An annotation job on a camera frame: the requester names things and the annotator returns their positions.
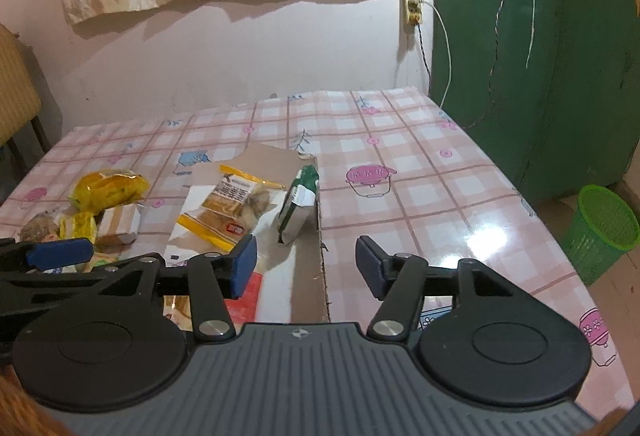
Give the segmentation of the red label clear snack packet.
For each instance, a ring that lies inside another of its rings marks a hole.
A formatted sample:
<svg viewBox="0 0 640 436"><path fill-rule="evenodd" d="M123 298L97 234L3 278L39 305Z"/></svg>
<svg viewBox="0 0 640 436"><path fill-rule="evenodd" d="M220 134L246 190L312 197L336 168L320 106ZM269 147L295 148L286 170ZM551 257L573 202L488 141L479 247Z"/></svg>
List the red label clear snack packet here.
<svg viewBox="0 0 640 436"><path fill-rule="evenodd" d="M262 288L262 274L254 272L247 283L244 294L238 299L226 299L226 304L233 325L240 330L247 322L254 322L257 303ZM190 298L187 296L170 295L164 297L163 315L175 323L184 332L192 331Z"/></svg>

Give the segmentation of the yellow-sealed egg yolk pastry packet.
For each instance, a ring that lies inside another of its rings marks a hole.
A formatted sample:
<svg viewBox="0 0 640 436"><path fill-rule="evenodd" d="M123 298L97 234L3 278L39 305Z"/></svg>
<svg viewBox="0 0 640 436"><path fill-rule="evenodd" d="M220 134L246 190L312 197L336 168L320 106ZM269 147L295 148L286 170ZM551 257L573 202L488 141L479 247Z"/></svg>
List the yellow-sealed egg yolk pastry packet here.
<svg viewBox="0 0 640 436"><path fill-rule="evenodd" d="M202 203L182 213L177 223L229 253L268 211L270 192L282 191L284 186L229 165L221 165L219 172L220 178Z"/></svg>

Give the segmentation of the orange yellow crinkly snack bag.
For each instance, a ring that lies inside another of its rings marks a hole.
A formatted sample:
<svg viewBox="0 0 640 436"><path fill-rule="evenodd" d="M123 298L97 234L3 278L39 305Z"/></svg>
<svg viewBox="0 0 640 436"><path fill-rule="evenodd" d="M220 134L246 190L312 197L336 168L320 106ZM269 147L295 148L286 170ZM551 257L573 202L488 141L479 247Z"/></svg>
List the orange yellow crinkly snack bag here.
<svg viewBox="0 0 640 436"><path fill-rule="evenodd" d="M128 169L104 169L82 176L68 200L78 211L99 215L119 205L141 200L148 192L148 179Z"/></svg>

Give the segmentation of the green white snack packet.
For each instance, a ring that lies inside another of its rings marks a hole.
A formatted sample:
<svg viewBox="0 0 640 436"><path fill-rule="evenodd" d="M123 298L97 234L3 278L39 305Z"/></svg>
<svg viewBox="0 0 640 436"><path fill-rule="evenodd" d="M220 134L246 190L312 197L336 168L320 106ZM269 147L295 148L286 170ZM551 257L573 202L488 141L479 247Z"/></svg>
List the green white snack packet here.
<svg viewBox="0 0 640 436"><path fill-rule="evenodd" d="M279 242L291 244L316 209L319 175L314 165L297 171L278 214Z"/></svg>

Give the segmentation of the clear cookie packet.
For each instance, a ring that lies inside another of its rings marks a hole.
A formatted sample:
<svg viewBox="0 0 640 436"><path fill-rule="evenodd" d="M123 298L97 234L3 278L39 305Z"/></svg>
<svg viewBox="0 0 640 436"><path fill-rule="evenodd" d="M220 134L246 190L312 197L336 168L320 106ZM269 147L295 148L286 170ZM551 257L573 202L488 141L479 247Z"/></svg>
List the clear cookie packet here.
<svg viewBox="0 0 640 436"><path fill-rule="evenodd" d="M50 211L36 214L25 223L18 237L22 242L50 242L60 238L58 216Z"/></svg>

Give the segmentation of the yellow small snack packet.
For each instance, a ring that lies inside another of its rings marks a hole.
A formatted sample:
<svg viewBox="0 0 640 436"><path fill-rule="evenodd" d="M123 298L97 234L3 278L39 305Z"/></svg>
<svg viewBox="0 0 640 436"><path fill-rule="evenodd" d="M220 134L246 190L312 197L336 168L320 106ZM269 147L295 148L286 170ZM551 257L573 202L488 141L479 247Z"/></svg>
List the yellow small snack packet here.
<svg viewBox="0 0 640 436"><path fill-rule="evenodd" d="M96 219L90 211L80 211L70 216L63 215L60 219L58 235L63 240L87 239L94 243L97 234Z"/></svg>

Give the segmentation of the green label cracker packet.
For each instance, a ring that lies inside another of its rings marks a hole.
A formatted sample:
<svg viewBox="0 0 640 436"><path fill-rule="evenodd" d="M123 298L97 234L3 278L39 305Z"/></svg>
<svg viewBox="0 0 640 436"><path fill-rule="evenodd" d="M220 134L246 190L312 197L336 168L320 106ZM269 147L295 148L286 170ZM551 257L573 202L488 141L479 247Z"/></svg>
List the green label cracker packet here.
<svg viewBox="0 0 640 436"><path fill-rule="evenodd" d="M79 272L88 273L93 271L94 268L99 268L105 265L111 265L112 263L118 263L119 258L112 254L94 253L87 263L83 263L79 269Z"/></svg>

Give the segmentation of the cardboard box with flaps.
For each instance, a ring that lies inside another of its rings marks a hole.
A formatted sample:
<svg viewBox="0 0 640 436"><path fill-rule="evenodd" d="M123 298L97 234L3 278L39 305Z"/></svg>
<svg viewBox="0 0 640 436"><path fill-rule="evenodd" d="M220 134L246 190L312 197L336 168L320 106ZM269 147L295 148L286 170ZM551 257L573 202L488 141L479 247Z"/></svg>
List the cardboard box with flaps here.
<svg viewBox="0 0 640 436"><path fill-rule="evenodd" d="M311 154L252 143L228 162L201 163L191 167L191 186L181 208L183 212L202 203L220 178L221 165L229 165L284 186L282 191L270 192L268 211L254 229L257 240L254 272L262 274L254 322L324 322L329 318L318 208L311 213L291 244L280 243L277 230L279 211L297 171L316 162Z"/></svg>

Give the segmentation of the brown white boxy snack packet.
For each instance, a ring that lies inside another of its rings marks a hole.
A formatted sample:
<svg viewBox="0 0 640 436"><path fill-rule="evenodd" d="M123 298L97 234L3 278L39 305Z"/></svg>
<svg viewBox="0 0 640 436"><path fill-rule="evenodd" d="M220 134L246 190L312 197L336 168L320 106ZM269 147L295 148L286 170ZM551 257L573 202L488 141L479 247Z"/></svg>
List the brown white boxy snack packet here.
<svg viewBox="0 0 640 436"><path fill-rule="evenodd" d="M137 240L142 206L137 203L107 208L96 233L98 246L122 246Z"/></svg>

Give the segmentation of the pink checkered tablecloth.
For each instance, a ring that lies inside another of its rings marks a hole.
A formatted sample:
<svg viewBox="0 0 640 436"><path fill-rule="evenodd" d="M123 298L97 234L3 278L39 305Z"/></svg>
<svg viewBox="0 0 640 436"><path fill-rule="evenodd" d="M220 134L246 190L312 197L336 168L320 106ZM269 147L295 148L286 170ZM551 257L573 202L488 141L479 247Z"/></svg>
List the pink checkered tablecloth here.
<svg viewBox="0 0 640 436"><path fill-rule="evenodd" d="M596 304L558 243L482 149L414 88L309 92L75 128L2 204L1 233L14 237L36 214L63 209L82 176L122 168L148 179L150 191L137 240L119 254L163 252L180 231L191 167L228 162L252 143L317 161L328 320L367 324L378 308L356 268L360 235L434 266L473 257L587 336L592 364L582 408L604 416L634 402Z"/></svg>

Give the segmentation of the wooden chair with woven cushion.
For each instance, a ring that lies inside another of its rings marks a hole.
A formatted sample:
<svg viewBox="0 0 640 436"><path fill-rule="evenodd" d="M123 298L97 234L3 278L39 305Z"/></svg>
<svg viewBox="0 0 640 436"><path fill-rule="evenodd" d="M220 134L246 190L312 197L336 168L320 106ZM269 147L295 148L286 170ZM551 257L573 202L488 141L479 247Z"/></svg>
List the wooden chair with woven cushion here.
<svg viewBox="0 0 640 436"><path fill-rule="evenodd" d="M40 122L42 102L29 75L22 43L4 25L1 25L0 53L1 145L9 149L18 169L26 175L28 168L15 135L29 125L43 153L49 152L51 144Z"/></svg>

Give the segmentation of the green plastic waste basket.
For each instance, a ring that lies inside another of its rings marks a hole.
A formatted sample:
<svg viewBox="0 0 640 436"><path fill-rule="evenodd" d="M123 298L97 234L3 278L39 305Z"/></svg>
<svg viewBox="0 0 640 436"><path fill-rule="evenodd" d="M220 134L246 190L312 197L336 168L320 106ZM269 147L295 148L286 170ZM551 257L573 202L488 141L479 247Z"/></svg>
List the green plastic waste basket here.
<svg viewBox="0 0 640 436"><path fill-rule="evenodd" d="M585 286L596 282L639 244L639 222L630 206L600 185L586 185L560 246Z"/></svg>

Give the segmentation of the green wooden door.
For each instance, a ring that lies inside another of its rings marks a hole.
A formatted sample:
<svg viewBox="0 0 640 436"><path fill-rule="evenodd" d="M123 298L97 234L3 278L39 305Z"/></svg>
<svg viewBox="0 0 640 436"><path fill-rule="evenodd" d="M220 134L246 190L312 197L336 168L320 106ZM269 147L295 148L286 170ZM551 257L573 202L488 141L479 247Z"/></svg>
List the green wooden door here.
<svg viewBox="0 0 640 436"><path fill-rule="evenodd" d="M530 203L620 181L639 141L639 0L435 0L432 95Z"/></svg>

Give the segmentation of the yellow wall power socket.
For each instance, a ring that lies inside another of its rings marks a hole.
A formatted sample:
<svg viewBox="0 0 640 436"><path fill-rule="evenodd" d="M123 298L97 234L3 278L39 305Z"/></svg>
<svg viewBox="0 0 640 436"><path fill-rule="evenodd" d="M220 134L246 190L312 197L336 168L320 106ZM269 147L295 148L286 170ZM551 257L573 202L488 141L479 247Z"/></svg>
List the yellow wall power socket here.
<svg viewBox="0 0 640 436"><path fill-rule="evenodd" d="M408 26L422 24L422 0L402 0L405 23Z"/></svg>

